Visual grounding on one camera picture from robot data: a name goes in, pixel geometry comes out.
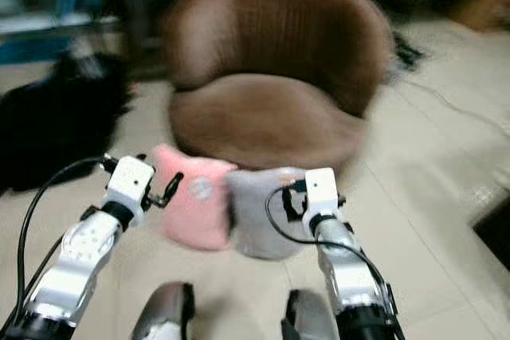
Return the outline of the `brown cardboard box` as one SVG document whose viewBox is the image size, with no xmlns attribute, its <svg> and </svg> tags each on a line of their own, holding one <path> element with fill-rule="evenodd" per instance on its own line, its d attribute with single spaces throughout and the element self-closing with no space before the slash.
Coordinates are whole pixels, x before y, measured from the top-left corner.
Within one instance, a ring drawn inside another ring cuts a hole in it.
<svg viewBox="0 0 510 340">
<path fill-rule="evenodd" d="M 510 0 L 462 0 L 449 12 L 449 19 L 475 32 L 500 29 Z"/>
</svg>

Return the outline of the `pink pillow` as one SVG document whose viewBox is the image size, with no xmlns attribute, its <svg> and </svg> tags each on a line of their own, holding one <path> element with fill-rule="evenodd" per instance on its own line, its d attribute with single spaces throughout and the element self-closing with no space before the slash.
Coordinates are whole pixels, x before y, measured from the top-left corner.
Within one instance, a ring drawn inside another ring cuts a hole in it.
<svg viewBox="0 0 510 340">
<path fill-rule="evenodd" d="M 183 175 L 178 191 L 163 209 L 164 236 L 200 252 L 230 248 L 226 175 L 237 166 L 223 159 L 189 157 L 165 143 L 153 147 L 151 154 L 157 190 L 164 190 L 176 174 Z"/>
</svg>

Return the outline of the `black flat object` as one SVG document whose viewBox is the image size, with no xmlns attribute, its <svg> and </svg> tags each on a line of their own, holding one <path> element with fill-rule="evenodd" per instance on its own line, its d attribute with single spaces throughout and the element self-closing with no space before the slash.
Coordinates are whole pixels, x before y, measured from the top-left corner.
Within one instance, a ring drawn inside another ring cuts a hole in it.
<svg viewBox="0 0 510 340">
<path fill-rule="evenodd" d="M 500 264 L 510 271 L 510 197 L 485 210 L 471 227 Z"/>
</svg>

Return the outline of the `grey robot leg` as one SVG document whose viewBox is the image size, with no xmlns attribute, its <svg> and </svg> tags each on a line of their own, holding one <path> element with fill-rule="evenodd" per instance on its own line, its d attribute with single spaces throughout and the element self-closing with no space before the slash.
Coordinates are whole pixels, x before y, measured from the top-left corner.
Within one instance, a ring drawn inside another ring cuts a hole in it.
<svg viewBox="0 0 510 340">
<path fill-rule="evenodd" d="M 288 293 L 280 329 L 283 340 L 339 340 L 328 301 L 306 288 Z"/>
<path fill-rule="evenodd" d="M 151 293 L 130 340 L 188 340 L 188 324 L 193 317 L 194 285 L 163 283 Z"/>
</svg>

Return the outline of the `black bag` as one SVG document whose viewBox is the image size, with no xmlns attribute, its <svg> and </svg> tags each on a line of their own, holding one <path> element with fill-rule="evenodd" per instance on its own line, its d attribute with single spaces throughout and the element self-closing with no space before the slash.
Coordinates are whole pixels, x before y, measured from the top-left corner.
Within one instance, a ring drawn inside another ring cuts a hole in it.
<svg viewBox="0 0 510 340">
<path fill-rule="evenodd" d="M 0 187 L 35 190 L 79 159 L 112 147 L 118 120 L 131 110 L 128 68 L 98 53 L 102 76 L 84 74 L 62 55 L 50 72 L 0 97 Z"/>
</svg>

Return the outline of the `grey right robot leg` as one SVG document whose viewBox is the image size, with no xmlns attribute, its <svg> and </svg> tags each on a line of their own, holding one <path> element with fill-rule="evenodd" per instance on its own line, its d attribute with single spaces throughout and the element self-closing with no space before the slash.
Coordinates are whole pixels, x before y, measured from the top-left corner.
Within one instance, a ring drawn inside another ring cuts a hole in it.
<svg viewBox="0 0 510 340">
<path fill-rule="evenodd" d="M 288 293 L 280 329 L 283 340 L 339 340 L 328 301 L 306 288 Z"/>
</svg>

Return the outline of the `small black floor object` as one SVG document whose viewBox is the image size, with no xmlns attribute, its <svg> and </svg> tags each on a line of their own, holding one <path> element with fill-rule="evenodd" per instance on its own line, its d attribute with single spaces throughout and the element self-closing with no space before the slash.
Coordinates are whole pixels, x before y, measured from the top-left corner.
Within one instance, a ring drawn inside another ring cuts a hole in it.
<svg viewBox="0 0 510 340">
<path fill-rule="evenodd" d="M 424 57 L 423 51 L 415 48 L 401 32 L 394 31 L 392 35 L 394 39 L 394 52 L 400 60 L 402 67 L 408 72 L 418 69 L 418 65 Z"/>
</svg>

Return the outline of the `grey left robot leg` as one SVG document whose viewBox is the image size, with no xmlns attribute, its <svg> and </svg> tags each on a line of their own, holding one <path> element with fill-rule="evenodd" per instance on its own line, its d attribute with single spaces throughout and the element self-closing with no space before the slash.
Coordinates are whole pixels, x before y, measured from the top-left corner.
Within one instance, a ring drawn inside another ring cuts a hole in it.
<svg viewBox="0 0 510 340">
<path fill-rule="evenodd" d="M 130 340 L 188 340 L 188 324 L 193 317 L 194 285 L 163 283 L 151 293 Z"/>
</svg>

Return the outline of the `grey pillow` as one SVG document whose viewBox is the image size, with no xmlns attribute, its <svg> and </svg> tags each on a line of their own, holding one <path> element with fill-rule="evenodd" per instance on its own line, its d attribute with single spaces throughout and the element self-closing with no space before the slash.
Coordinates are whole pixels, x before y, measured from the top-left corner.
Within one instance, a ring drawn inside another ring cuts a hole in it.
<svg viewBox="0 0 510 340">
<path fill-rule="evenodd" d="M 299 222 L 288 222 L 283 198 L 267 198 L 278 187 L 290 185 L 304 177 L 305 170 L 294 166 L 244 171 L 226 174 L 230 193 L 230 216 L 233 219 L 232 241 L 238 252 L 259 260 L 285 260 L 299 252 L 303 245 L 277 233 L 265 210 L 270 210 L 273 222 L 296 239 L 308 237 Z"/>
</svg>

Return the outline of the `brown round sofa chair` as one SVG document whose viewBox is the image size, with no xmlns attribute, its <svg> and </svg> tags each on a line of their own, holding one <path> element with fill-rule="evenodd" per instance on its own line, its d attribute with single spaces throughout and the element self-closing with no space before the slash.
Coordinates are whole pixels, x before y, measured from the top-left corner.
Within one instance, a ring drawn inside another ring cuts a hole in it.
<svg viewBox="0 0 510 340">
<path fill-rule="evenodd" d="M 178 0 L 160 27 L 175 146 L 248 171 L 343 171 L 394 62 L 371 0 Z"/>
</svg>

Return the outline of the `blue box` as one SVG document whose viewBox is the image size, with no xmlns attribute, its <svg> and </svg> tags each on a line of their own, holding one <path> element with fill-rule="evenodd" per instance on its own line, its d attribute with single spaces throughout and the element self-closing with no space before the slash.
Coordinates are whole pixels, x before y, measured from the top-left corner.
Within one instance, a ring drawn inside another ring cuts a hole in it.
<svg viewBox="0 0 510 340">
<path fill-rule="evenodd" d="M 5 39 L 0 45 L 0 64 L 28 64 L 57 60 L 69 46 L 69 37 Z"/>
</svg>

